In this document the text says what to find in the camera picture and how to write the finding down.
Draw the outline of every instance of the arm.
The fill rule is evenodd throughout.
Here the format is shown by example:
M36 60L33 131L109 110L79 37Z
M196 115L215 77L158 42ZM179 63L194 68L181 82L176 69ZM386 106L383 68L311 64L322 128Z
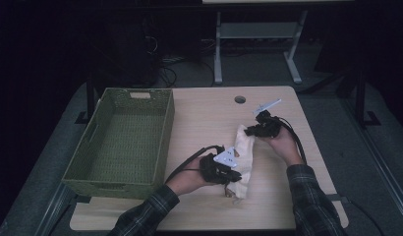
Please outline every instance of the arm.
M314 171L303 163L290 133L281 128L275 138L261 138L287 164L298 235L346 235L332 202L318 185Z
M201 157L196 158L186 168L199 169L200 159ZM205 182L199 171L179 172L141 205L119 216L108 236L152 235L168 212L180 202L179 196L207 185L212 183Z

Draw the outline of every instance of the green basket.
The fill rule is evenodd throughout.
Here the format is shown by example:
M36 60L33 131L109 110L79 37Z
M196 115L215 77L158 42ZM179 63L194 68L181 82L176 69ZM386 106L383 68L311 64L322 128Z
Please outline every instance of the green basket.
M146 199L164 181L171 89L107 88L62 182L89 197Z

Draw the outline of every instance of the plaid shirt sleeve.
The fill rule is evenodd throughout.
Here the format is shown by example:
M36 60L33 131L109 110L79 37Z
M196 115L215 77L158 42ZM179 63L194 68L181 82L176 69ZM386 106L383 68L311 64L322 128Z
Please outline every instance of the plaid shirt sleeve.
M179 202L177 195L164 185L141 205L119 216L108 236L153 235L161 220Z
M346 235L332 202L318 185L310 166L287 168L297 235Z

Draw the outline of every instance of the white cloth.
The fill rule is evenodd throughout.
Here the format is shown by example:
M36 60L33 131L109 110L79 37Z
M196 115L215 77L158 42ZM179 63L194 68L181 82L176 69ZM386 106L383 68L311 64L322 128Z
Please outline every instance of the white cloth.
M247 127L240 125L235 140L235 151L239 157L236 157L238 166L233 170L238 171L242 175L242 179L238 182L231 182L226 188L226 196L234 199L233 204L238 204L247 197L248 185L251 178L251 170L253 168L253 146L255 136L247 136L245 131Z

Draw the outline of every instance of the hand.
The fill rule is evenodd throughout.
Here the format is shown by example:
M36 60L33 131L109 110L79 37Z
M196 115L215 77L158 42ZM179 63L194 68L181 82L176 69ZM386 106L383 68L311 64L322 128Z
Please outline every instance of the hand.
M214 183L205 182L202 178L200 169L200 160L202 156L194 159L184 169L196 169L196 170L183 170L177 173L170 181L167 182L167 186L177 195L189 194L192 191L201 188L203 186L215 185Z
M268 143L287 164L304 164L303 159L297 150L297 144L291 136L290 132L281 127L280 132L275 138L260 138L262 141Z

